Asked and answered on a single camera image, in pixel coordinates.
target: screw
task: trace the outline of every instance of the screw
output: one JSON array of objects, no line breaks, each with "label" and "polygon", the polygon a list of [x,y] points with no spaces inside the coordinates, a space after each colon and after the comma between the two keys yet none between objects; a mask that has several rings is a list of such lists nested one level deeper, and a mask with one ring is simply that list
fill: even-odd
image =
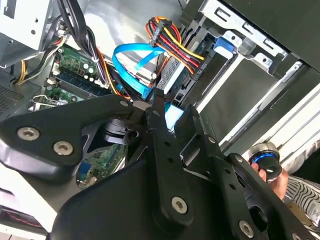
[{"label": "screw", "polygon": [[128,106],[129,106],[129,104],[126,103],[125,101],[120,101],[120,104],[121,104],[122,106],[124,106],[124,107],[128,107]]},{"label": "screw", "polygon": [[238,160],[239,163],[243,163],[243,158],[239,155],[235,155],[235,158]]},{"label": "screw", "polygon": [[301,238],[295,233],[292,233],[292,237],[293,237],[293,240],[301,240]]},{"label": "screw", "polygon": [[58,141],[53,145],[53,150],[62,156],[68,156],[74,151],[74,147],[67,141]]},{"label": "screw", "polygon": [[171,200],[172,207],[180,214],[185,214],[188,210],[187,203],[179,196],[174,196]]},{"label": "screw", "polygon": [[22,127],[18,130],[17,135],[22,140],[33,141],[40,137],[40,132],[34,127]]},{"label": "screw", "polygon": [[157,115],[158,117],[160,117],[160,113],[158,113],[156,110],[152,111],[155,115]]},{"label": "screw", "polygon": [[211,143],[213,143],[213,144],[216,143],[216,140],[215,140],[213,137],[209,136],[208,139],[209,139],[209,141],[210,141]]},{"label": "screw", "polygon": [[76,96],[72,96],[70,99],[72,102],[76,102],[78,100],[78,98]]},{"label": "screw", "polygon": [[252,239],[254,237],[254,231],[246,221],[241,220],[239,222],[239,227],[248,238]]}]

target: vent grille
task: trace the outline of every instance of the vent grille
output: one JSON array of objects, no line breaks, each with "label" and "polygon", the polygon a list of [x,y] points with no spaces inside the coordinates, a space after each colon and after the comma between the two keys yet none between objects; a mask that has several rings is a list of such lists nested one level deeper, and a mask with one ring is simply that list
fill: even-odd
[{"label": "vent grille", "polygon": [[170,81],[172,75],[175,73],[177,67],[179,65],[179,61],[175,58],[171,58],[169,62],[166,64],[165,68],[162,70],[161,80],[156,86],[158,89],[164,90],[167,83]]},{"label": "vent grille", "polygon": [[0,116],[23,98],[23,95],[0,86]]}]

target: motherboard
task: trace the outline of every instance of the motherboard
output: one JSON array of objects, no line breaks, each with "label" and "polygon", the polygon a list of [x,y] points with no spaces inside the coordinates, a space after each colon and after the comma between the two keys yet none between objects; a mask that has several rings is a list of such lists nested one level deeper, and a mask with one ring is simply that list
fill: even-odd
[{"label": "motherboard", "polygon": [[59,48],[56,53],[50,79],[61,89],[82,99],[102,97],[111,93],[109,85],[100,81],[96,64],[67,45]]},{"label": "motherboard", "polygon": [[[77,50],[62,46],[54,56],[49,78],[40,95],[31,100],[31,111],[73,104],[110,94],[99,80],[95,63]],[[124,145],[113,144],[108,150],[84,159],[76,174],[76,182],[87,188],[113,174],[125,157]]]}]

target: mounting arm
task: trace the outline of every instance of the mounting arm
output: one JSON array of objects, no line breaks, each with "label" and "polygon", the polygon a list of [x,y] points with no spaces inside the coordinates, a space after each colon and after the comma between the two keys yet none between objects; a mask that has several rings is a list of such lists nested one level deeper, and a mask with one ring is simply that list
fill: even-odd
[{"label": "mounting arm", "polygon": [[56,184],[90,154],[128,146],[126,167],[69,199],[49,240],[314,239],[240,155],[222,154],[194,107],[174,136],[163,93],[148,101],[142,111],[109,95],[0,123],[0,161]]}]

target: striped fabric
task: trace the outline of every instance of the striped fabric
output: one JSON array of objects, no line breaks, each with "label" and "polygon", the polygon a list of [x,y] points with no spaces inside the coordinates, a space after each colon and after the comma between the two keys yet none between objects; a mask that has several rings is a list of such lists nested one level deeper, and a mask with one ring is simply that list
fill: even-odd
[{"label": "striped fabric", "polygon": [[320,184],[289,176],[285,195],[313,222],[313,226],[304,226],[316,239],[320,240]]}]

